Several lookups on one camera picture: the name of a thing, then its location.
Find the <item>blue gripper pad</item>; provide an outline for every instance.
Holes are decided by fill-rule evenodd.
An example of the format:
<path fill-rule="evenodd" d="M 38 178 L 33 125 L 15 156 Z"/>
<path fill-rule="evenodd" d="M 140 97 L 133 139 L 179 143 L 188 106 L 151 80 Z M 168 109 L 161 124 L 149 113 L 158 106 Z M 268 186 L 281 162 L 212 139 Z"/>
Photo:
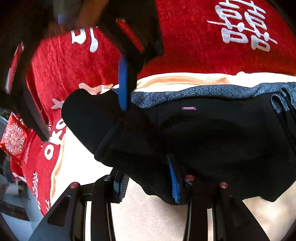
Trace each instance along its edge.
<path fill-rule="evenodd" d="M 175 199 L 175 202 L 179 203 L 179 201 L 180 201 L 179 184 L 178 184 L 178 180 L 175 175 L 175 172 L 174 172 L 173 165 L 172 165 L 169 157 L 168 157 L 168 166 L 170 168 L 170 176 L 172 178 L 172 195 L 173 195 L 173 198 Z"/>
<path fill-rule="evenodd" d="M 121 55 L 118 63 L 118 100 L 120 108 L 126 111 L 128 108 L 129 94 L 128 94 L 128 65 L 123 55 Z"/>

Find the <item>red fabric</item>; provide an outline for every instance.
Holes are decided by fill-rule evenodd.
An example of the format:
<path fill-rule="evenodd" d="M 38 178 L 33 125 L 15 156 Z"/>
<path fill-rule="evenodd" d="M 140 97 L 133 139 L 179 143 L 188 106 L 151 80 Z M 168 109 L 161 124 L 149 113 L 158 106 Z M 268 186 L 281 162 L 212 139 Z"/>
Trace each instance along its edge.
<path fill-rule="evenodd" d="M 138 77 L 169 72 L 237 74 L 244 71 L 296 74 L 295 37 L 269 4 L 264 0 L 254 0 L 254 4 L 265 11 L 263 13 L 257 9 L 257 13 L 262 14 L 263 18 L 257 17 L 266 24 L 266 27 L 257 26 L 257 29 L 261 34 L 268 33 L 270 38 L 277 42 L 276 44 L 272 40 L 267 41 L 268 35 L 265 35 L 270 46 L 269 52 L 266 52 L 258 48 L 252 49 L 251 35 L 256 36 L 256 33 L 246 29 L 241 34 L 245 35 L 247 43 L 233 41 L 227 43 L 227 40 L 222 38 L 223 28 L 226 31 L 240 33 L 235 26 L 240 26 L 239 28 L 244 26 L 254 31 L 247 22 L 245 14 L 256 15 L 248 12 L 247 10 L 254 9 L 241 0 L 237 0 L 239 2 L 230 0 L 230 3 L 236 4 L 239 8 L 226 7 L 219 4 L 221 1 L 223 0 L 156 0 L 165 55 L 151 61 Z M 222 20 L 215 10 L 219 7 L 237 11 L 242 19 L 228 17 Z M 231 26 L 225 26 L 227 20 Z M 77 30 L 75 31 L 77 37 L 67 33 L 44 40 L 32 59 L 27 83 L 36 104 L 46 116 L 44 118 L 48 118 L 50 134 L 52 135 L 53 131 L 58 133 L 62 128 L 59 140 L 65 133 L 65 127 L 59 123 L 61 109 L 52 109 L 53 99 L 64 101 L 71 92 L 78 89 L 80 83 L 92 88 L 117 84 L 120 54 L 100 29 L 94 28 L 93 32 L 92 38 L 92 32 L 88 28 L 85 29 L 85 35 L 83 31 Z M 98 42 L 97 48 L 94 45 L 96 43 L 94 38 Z M 54 151 L 52 158 L 48 160 L 45 157 L 45 150 L 49 145 L 54 147 Z M 35 193 L 44 214 L 49 207 L 47 201 L 51 187 L 50 175 L 59 150 L 60 145 L 41 143 L 35 135 L 29 147 L 27 163 L 23 162 L 22 165 L 28 185 Z"/>
<path fill-rule="evenodd" d="M 29 133 L 30 130 L 11 113 L 0 142 L 0 148 L 13 157 L 19 165 L 22 162 Z"/>
<path fill-rule="evenodd" d="M 22 168 L 17 163 L 17 160 L 14 157 L 12 157 L 10 159 L 10 170 L 15 177 L 15 181 L 20 181 L 21 180 L 20 177 L 24 177 L 24 174 L 22 172 Z"/>
<path fill-rule="evenodd" d="M 19 44 L 16 51 L 15 51 L 15 54 L 14 54 L 14 57 L 13 57 L 13 60 L 11 63 L 10 71 L 9 71 L 9 80 L 8 80 L 8 92 L 9 93 L 11 91 L 13 76 L 15 74 L 15 70 L 16 70 L 18 61 L 20 60 L 21 54 L 22 54 L 22 45 Z"/>

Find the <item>white embroidered pattern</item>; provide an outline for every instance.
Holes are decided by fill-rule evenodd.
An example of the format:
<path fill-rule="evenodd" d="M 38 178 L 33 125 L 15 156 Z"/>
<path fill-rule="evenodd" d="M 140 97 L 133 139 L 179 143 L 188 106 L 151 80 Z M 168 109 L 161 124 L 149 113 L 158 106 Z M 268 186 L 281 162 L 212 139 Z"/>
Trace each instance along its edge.
<path fill-rule="evenodd" d="M 33 191 L 33 194 L 36 198 L 38 208 L 39 208 L 39 210 L 41 210 L 40 202 L 38 201 L 38 173 L 37 172 L 33 173 L 32 183 L 33 183 L 32 191 Z"/>
<path fill-rule="evenodd" d="M 66 124 L 63 119 L 60 119 L 56 124 L 56 129 L 59 130 L 58 132 L 53 131 L 51 137 L 49 137 L 48 142 L 55 144 L 55 145 L 62 145 L 63 141 L 60 139 L 60 136 L 63 133 L 63 128 L 66 127 Z M 49 144 L 46 146 L 44 150 L 44 156 L 47 160 L 51 160 L 54 155 L 54 146 Z"/>
<path fill-rule="evenodd" d="M 94 29 L 92 27 L 90 27 L 89 30 L 90 30 L 90 35 L 91 35 L 91 45 L 90 45 L 89 51 L 91 53 L 94 53 L 97 51 L 97 49 L 99 47 L 99 42 L 94 36 Z M 72 44 L 74 44 L 74 43 L 83 44 L 86 40 L 86 33 L 85 33 L 84 28 L 80 29 L 80 34 L 77 36 L 75 35 L 74 30 L 72 30 L 71 37 L 72 37 Z"/>
<path fill-rule="evenodd" d="M 47 204 L 47 207 L 45 207 L 45 208 L 47 211 L 49 211 L 50 210 L 50 201 L 45 200 L 45 202 Z"/>
<path fill-rule="evenodd" d="M 27 164 L 27 162 L 28 162 L 28 155 L 29 155 L 30 146 L 31 146 L 31 143 L 29 143 L 29 145 L 28 145 L 28 147 L 27 147 L 27 150 L 26 150 L 26 152 L 25 152 L 25 158 L 24 158 L 24 161 L 25 161 L 26 164 Z"/>
<path fill-rule="evenodd" d="M 52 129 L 51 126 L 52 126 L 52 125 L 49 123 L 49 124 L 48 124 L 48 128 L 47 128 L 48 131 L 50 131 L 50 130 Z"/>
<path fill-rule="evenodd" d="M 237 25 L 234 25 L 230 22 L 229 19 L 231 18 L 242 20 L 242 15 L 238 11 L 233 10 L 233 9 L 240 9 L 240 7 L 236 4 L 230 3 L 230 1 L 242 3 L 252 8 L 244 12 L 244 18 L 246 19 L 246 21 L 248 22 L 251 28 L 246 28 L 243 22 L 240 22 Z M 232 9 L 222 8 L 219 5 L 232 8 Z M 249 31 L 254 33 L 254 35 L 251 36 L 251 48 L 253 50 L 260 49 L 260 50 L 269 52 L 270 45 L 268 41 L 278 44 L 277 41 L 270 38 L 269 33 L 266 32 L 267 26 L 263 21 L 265 19 L 265 16 L 263 15 L 266 13 L 265 10 L 256 6 L 253 1 L 246 2 L 243 0 L 225 0 L 225 2 L 219 2 L 219 5 L 215 6 L 215 10 L 219 18 L 224 22 L 223 23 L 214 22 L 214 21 L 207 21 L 207 22 L 216 24 L 216 25 L 223 25 L 227 27 L 227 28 L 221 29 L 222 39 L 224 43 L 236 42 L 236 43 L 246 44 L 249 42 L 249 40 L 247 36 L 243 33 L 243 31 Z M 265 30 L 265 32 L 263 34 L 260 33 L 260 29 Z"/>
<path fill-rule="evenodd" d="M 24 148 L 25 138 L 22 129 L 17 124 L 12 124 L 6 128 L 3 134 L 6 149 L 12 154 L 21 153 Z"/>
<path fill-rule="evenodd" d="M 54 103 L 54 106 L 52 107 L 52 109 L 53 109 L 53 110 L 56 110 L 56 109 L 58 109 L 58 108 L 62 108 L 63 103 L 64 103 L 65 101 L 58 101 L 58 100 L 56 100 L 56 99 L 52 99 L 52 102 Z"/>

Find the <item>screw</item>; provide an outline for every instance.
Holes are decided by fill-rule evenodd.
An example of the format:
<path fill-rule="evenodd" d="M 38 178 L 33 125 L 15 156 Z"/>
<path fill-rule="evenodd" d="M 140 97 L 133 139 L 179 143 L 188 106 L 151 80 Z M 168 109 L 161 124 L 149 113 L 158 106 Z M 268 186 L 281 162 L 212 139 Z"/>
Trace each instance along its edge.
<path fill-rule="evenodd" d="M 225 183 L 225 182 L 221 182 L 220 183 L 220 187 L 222 187 L 222 188 L 228 188 L 228 184 Z"/>
<path fill-rule="evenodd" d="M 104 181 L 111 181 L 112 180 L 112 176 L 111 175 L 106 175 L 103 177 Z"/>
<path fill-rule="evenodd" d="M 193 175 L 187 175 L 187 176 L 185 177 L 185 179 L 186 179 L 187 181 L 192 182 L 192 181 L 194 181 L 195 176 L 193 176 Z"/>
<path fill-rule="evenodd" d="M 73 182 L 73 183 L 71 183 L 70 184 L 70 188 L 76 188 L 76 187 L 78 187 L 78 182 Z"/>

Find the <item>white chinese character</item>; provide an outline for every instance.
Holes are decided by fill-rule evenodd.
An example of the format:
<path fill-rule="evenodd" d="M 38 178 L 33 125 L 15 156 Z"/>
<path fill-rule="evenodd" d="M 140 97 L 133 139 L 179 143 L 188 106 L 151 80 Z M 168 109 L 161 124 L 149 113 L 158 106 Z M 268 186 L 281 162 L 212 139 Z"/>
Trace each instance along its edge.
<path fill-rule="evenodd" d="M 252 35 L 251 36 L 251 47 L 252 49 L 261 49 L 263 51 L 269 52 L 270 46 L 267 42 L 265 42 L 262 39 L 257 38 L 257 36 Z"/>
<path fill-rule="evenodd" d="M 247 36 L 243 33 L 231 31 L 231 30 L 228 30 L 227 28 L 222 28 L 221 33 L 222 33 L 223 42 L 227 44 L 229 42 L 237 42 L 242 44 L 246 44 L 249 42 Z"/>
<path fill-rule="evenodd" d="M 227 28 L 229 28 L 229 29 L 232 29 L 232 24 L 230 23 L 228 18 L 234 18 L 234 19 L 242 20 L 242 16 L 238 11 L 231 10 L 231 9 L 226 9 L 226 8 L 221 8 L 219 5 L 215 6 L 215 10 L 216 10 L 216 13 L 218 14 L 218 16 L 222 20 L 225 21 L 225 24 L 226 24 Z M 225 12 L 234 13 L 234 15 L 226 14 Z"/>
<path fill-rule="evenodd" d="M 94 36 L 94 29 L 92 27 L 90 27 L 89 30 L 90 30 L 90 35 L 91 35 L 91 45 L 90 45 L 89 51 L 91 53 L 94 53 L 98 49 L 99 42 Z M 74 30 L 72 30 L 71 37 L 72 37 L 72 44 L 74 44 L 74 43 L 83 44 L 86 40 L 86 33 L 85 33 L 84 28 L 80 29 L 80 34 L 77 36 L 75 35 Z"/>
<path fill-rule="evenodd" d="M 241 14 L 235 10 L 232 10 L 232 9 L 221 8 L 219 5 L 215 6 L 215 10 L 216 10 L 216 13 L 218 14 L 218 16 L 220 17 L 220 19 L 222 19 L 224 21 L 224 23 L 213 22 L 213 21 L 207 21 L 207 22 L 212 23 L 212 24 L 216 24 L 216 25 L 223 25 L 223 26 L 227 27 L 227 28 L 221 29 L 222 39 L 223 39 L 223 42 L 225 42 L 225 43 L 229 43 L 229 42 L 248 43 L 249 41 L 248 41 L 247 36 L 244 33 L 242 33 L 244 30 L 246 30 L 246 31 L 256 34 L 256 35 L 251 36 L 251 48 L 253 50 L 260 49 L 260 50 L 269 52 L 270 45 L 267 42 L 270 40 L 270 41 L 274 42 L 275 44 L 277 44 L 277 41 L 270 38 L 268 32 L 264 32 L 264 34 L 262 34 L 262 33 L 260 33 L 259 29 L 257 28 L 257 27 L 260 27 L 264 30 L 267 30 L 267 26 L 264 23 L 264 21 L 262 20 L 262 19 L 265 19 L 265 16 L 261 14 L 261 13 L 266 13 L 266 12 L 262 8 L 256 6 L 253 1 L 246 2 L 243 0 L 225 0 L 225 2 L 219 2 L 219 4 L 222 6 L 226 6 L 226 7 L 230 7 L 230 8 L 234 8 L 234 9 L 239 9 L 238 5 L 230 3 L 230 1 L 239 2 L 239 3 L 245 4 L 245 5 L 253 8 L 252 10 L 248 9 L 247 12 L 244 12 L 244 16 L 245 16 L 246 21 L 253 29 L 246 28 L 245 24 L 243 22 L 240 22 L 237 25 L 231 24 L 231 22 L 229 21 L 229 18 L 241 20 L 242 19 Z M 233 29 L 233 28 L 237 28 L 237 30 L 239 32 L 229 30 L 229 29 Z"/>
<path fill-rule="evenodd" d="M 37 202 L 38 208 L 39 208 L 39 210 L 41 210 L 40 202 L 38 201 L 38 173 L 37 172 L 33 173 L 32 191 L 33 191 L 34 196 L 36 197 L 36 202 Z"/>
<path fill-rule="evenodd" d="M 260 38 L 261 37 L 261 33 L 256 28 L 256 26 L 261 27 L 264 30 L 267 30 L 267 27 L 266 27 L 265 23 L 261 19 L 259 19 L 257 17 L 251 16 L 248 12 L 245 12 L 244 13 L 244 17 L 246 18 L 246 21 L 248 22 L 248 24 L 254 29 L 255 34 L 257 35 L 257 37 Z"/>
<path fill-rule="evenodd" d="M 50 201 L 45 200 L 45 202 L 47 204 L 46 210 L 49 211 L 50 210 Z"/>
<path fill-rule="evenodd" d="M 75 35 L 74 30 L 72 30 L 71 36 L 72 36 L 72 44 L 74 44 L 74 43 L 83 44 L 86 40 L 86 33 L 85 33 L 84 28 L 80 29 L 80 34 L 77 36 Z"/>

